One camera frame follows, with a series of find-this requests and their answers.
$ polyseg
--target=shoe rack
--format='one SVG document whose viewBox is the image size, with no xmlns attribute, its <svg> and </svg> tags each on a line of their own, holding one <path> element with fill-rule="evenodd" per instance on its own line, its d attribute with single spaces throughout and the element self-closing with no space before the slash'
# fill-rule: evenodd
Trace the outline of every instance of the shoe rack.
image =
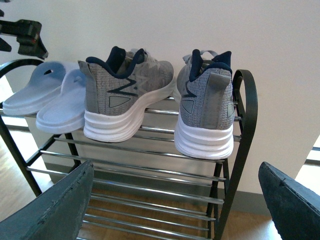
<svg viewBox="0 0 320 240">
<path fill-rule="evenodd" d="M 37 66 L 42 63 L 37 59 L 19 59 L 0 66 L 0 77 L 4 76 L 9 71 L 18 67 L 34 65 Z M 84 217 L 82 227 L 97 226 L 98 228 L 113 229 L 116 231 L 124 231 L 127 234 L 136 235 L 135 239 L 140 239 L 144 236 L 146 239 L 162 239 L 162 240 L 180 240 L 193 239 L 205 240 L 214 239 L 220 240 L 222 238 L 224 228 L 228 219 L 228 215 L 237 191 L 240 178 L 245 167 L 246 159 L 250 150 L 250 146 L 254 137 L 257 115 L 258 115 L 258 99 L 254 78 L 248 70 L 237 70 L 233 77 L 233 100 L 236 108 L 236 117 L 234 121 L 234 129 L 238 129 L 240 134 L 234 135 L 234 159 L 219 159 L 206 160 L 197 159 L 178 154 L 176 152 L 166 152 L 166 149 L 140 149 L 134 147 L 125 147 L 117 143 L 103 143 L 97 141 L 86 141 L 74 139 L 73 133 L 66 133 L 63 135 L 52 135 L 29 159 L 24 159 L 20 153 L 17 145 L 10 135 L 8 127 L 4 124 L 0 116 L 0 135 L 5 144 L 19 166 L 21 172 L 32 188 L 36 196 L 42 193 L 38 183 L 32 175 L 32 172 L 46 173 L 51 176 L 64 177 L 73 169 L 78 167 L 84 161 L 91 159 L 93 164 L 97 164 L 95 168 L 94 188 L 101 188 L 104 190 L 118 189 L 124 193 L 137 191 L 140 194 L 160 196 L 160 198 L 174 198 L 177 203 L 192 203 L 192 205 L 204 206 L 205 211 L 196 211 L 182 207 L 172 207 L 169 205 L 161 205 L 153 202 L 143 202 L 133 200 L 130 198 L 123 198 L 115 195 L 107 195 L 104 193 L 92 192 L 91 200 L 104 202 L 103 207 L 88 207 L 87 214 Z M 164 101 L 173 101 L 172 97 L 168 97 Z M 178 112 L 166 109 L 147 108 L 146 113 L 155 116 L 162 115 L 166 117 L 176 117 L 178 119 Z M 156 126 L 142 125 L 138 133 L 134 136 L 136 139 L 145 141 L 154 141 L 154 145 L 161 146 L 160 143 L 167 143 L 174 146 L 174 130 L 164 129 Z M 68 145 L 70 154 L 52 152 L 50 147 L 57 143 Z M 106 152 L 105 159 L 96 159 L 83 157 L 78 153 L 79 146 L 89 146 L 92 148 L 102 148 Z M 108 151 L 129 151 L 130 153 L 139 153 L 147 155 L 150 159 L 154 156 L 161 156 L 163 158 L 174 158 L 188 161 L 197 161 L 197 164 L 210 164 L 212 171 L 210 175 L 202 175 L 191 171 L 173 171 L 170 168 L 153 168 L 141 164 L 128 164 L 117 161 L 112 161 L 108 156 Z M 50 155 L 57 158 L 63 158 L 65 161 L 71 161 L 73 167 L 68 171 L 55 171 L 50 169 L 34 169 L 31 165 L 43 155 Z M 229 168 L 229 162 L 233 163 L 233 167 Z M 110 174 L 123 176 L 126 181 L 115 181 L 108 179 Z M 138 178 L 142 181 L 141 184 L 133 183 L 130 178 Z M 198 189 L 204 189 L 203 193 L 198 193 Z M 109 205 L 127 206 L 129 210 L 137 210 L 132 212 L 120 212 L 114 209 L 109 209 Z M 145 213 L 151 211 L 155 217 L 146 217 Z M 125 216 L 125 220 L 119 220 L 116 217 L 105 217 L 102 213 L 109 212 L 112 216 Z M 164 221 L 157 219 L 158 214 L 168 215 L 170 220 Z M 192 219 L 196 222 L 201 222 L 197 225 L 190 225 L 186 223 L 175 222 L 176 216 L 182 219 Z M 137 224 L 135 219 L 143 219 L 145 225 Z M 196 230 L 198 235 L 189 234 L 189 229 Z"/>
</svg>

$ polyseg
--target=sneaker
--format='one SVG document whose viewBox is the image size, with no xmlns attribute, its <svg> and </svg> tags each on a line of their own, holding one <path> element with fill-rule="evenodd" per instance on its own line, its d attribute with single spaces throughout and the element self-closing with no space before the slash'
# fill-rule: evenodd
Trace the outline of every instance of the sneaker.
<svg viewBox="0 0 320 240">
<path fill-rule="evenodd" d="M 145 108 L 167 98 L 175 86 L 171 63 L 155 60 L 142 48 L 126 52 L 115 46 L 106 62 L 88 57 L 79 66 L 87 78 L 83 132 L 102 142 L 131 138 Z"/>
<path fill-rule="evenodd" d="M 202 58 L 204 52 L 212 60 Z M 174 143 L 184 155 L 217 160 L 234 147 L 231 52 L 193 50 L 177 77 L 174 99 L 180 104 Z"/>
</svg>

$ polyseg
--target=slipper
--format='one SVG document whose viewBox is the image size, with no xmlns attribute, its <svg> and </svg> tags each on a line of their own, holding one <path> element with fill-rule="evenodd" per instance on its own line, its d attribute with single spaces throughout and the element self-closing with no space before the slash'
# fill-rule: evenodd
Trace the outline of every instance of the slipper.
<svg viewBox="0 0 320 240">
<path fill-rule="evenodd" d="M 66 73 L 73 69 L 79 69 L 75 62 L 41 63 L 34 69 L 28 84 L 3 102 L 3 112 L 12 116 L 37 113 L 60 94 Z"/>
<path fill-rule="evenodd" d="M 86 76 L 79 70 L 69 71 L 61 93 L 36 115 L 36 126 L 50 134 L 65 134 L 85 125 Z"/>
</svg>

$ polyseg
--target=shoelace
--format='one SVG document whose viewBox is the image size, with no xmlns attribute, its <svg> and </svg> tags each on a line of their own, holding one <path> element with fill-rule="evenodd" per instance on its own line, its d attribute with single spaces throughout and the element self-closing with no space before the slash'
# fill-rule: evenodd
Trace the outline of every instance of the shoelace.
<svg viewBox="0 0 320 240">
<path fill-rule="evenodd" d="M 130 52 L 132 52 L 133 55 L 135 55 L 138 50 L 139 49 L 137 49 L 137 48 L 132 48 L 130 50 Z M 146 56 L 146 60 L 148 59 L 150 62 L 157 62 L 157 60 L 155 58 L 153 58 L 146 49 L 143 49 L 143 50 L 144 50 L 144 53 L 145 53 L 145 56 Z"/>
<path fill-rule="evenodd" d="M 218 55 L 218 53 L 216 53 L 216 52 L 213 51 L 213 50 L 201 50 L 201 51 L 200 51 L 200 55 L 203 55 L 203 54 L 206 53 L 206 52 L 210 53 L 213 57 L 215 57 L 215 56 Z M 185 62 L 185 64 L 187 64 L 189 61 L 191 61 L 191 59 L 192 59 L 192 54 L 185 55 L 182 59 L 183 59 L 183 61 Z"/>
</svg>

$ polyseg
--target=black object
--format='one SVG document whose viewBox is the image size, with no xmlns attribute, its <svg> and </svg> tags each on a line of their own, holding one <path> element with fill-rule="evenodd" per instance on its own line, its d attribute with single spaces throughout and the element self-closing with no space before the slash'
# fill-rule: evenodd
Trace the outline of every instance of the black object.
<svg viewBox="0 0 320 240">
<path fill-rule="evenodd" d="M 74 240 L 78 236 L 93 185 L 87 161 L 27 206 L 0 222 L 2 240 Z"/>
<path fill-rule="evenodd" d="M 7 63 L 4 63 L 0 66 L 0 78 L 2 78 L 4 75 L 6 75 L 8 72 L 22 67 L 22 66 L 38 66 L 39 64 L 43 63 L 43 61 L 39 60 L 39 59 L 18 59 L 18 60 L 13 60 Z M 34 194 L 36 196 L 39 196 L 42 191 L 37 183 L 37 181 L 35 180 L 34 176 L 32 175 L 32 173 L 30 171 L 27 170 L 28 166 L 31 166 L 32 163 L 34 163 L 34 161 L 30 161 L 30 163 L 28 164 L 24 157 L 22 156 L 21 152 L 19 151 L 14 139 L 12 138 L 9 129 L 7 127 L 3 127 L 6 126 L 1 115 L 0 115 L 0 135 L 3 139 L 3 141 L 5 142 L 5 145 L 8 147 L 10 153 L 12 154 L 13 158 L 15 159 L 18 167 L 20 168 L 22 174 L 24 175 L 26 181 L 28 182 L 28 184 L 30 185 L 31 189 L 33 190 Z M 49 143 L 47 144 L 47 148 L 50 147 L 50 145 L 52 145 L 52 141 L 48 141 Z"/>
<path fill-rule="evenodd" d="M 245 88 L 245 104 L 243 103 L 240 93 L 242 83 L 244 83 Z M 234 74 L 232 85 L 233 100 L 236 105 L 235 109 L 237 116 L 239 117 L 238 121 L 241 131 L 241 140 L 230 178 L 229 175 L 226 176 L 226 174 L 228 174 L 226 170 L 229 168 L 228 162 L 226 161 L 226 166 L 223 166 L 223 175 L 227 179 L 224 190 L 225 199 L 224 204 L 222 205 L 220 218 L 218 218 L 217 223 L 214 225 L 214 240 L 220 240 L 224 233 L 231 206 L 234 201 L 241 175 L 245 168 L 250 146 L 255 135 L 258 119 L 258 95 L 256 83 L 251 72 L 244 69 L 237 70 Z"/>
<path fill-rule="evenodd" d="M 259 181 L 274 225 L 283 240 L 320 239 L 320 196 L 267 162 Z"/>
<path fill-rule="evenodd" d="M 4 16 L 4 12 L 0 10 L 0 17 Z M 41 38 L 41 23 L 38 21 L 21 19 L 16 22 L 0 20 L 0 34 L 16 36 L 19 43 L 18 54 L 34 56 L 40 59 L 48 57 Z M 11 52 L 11 46 L 0 38 L 0 51 Z"/>
</svg>

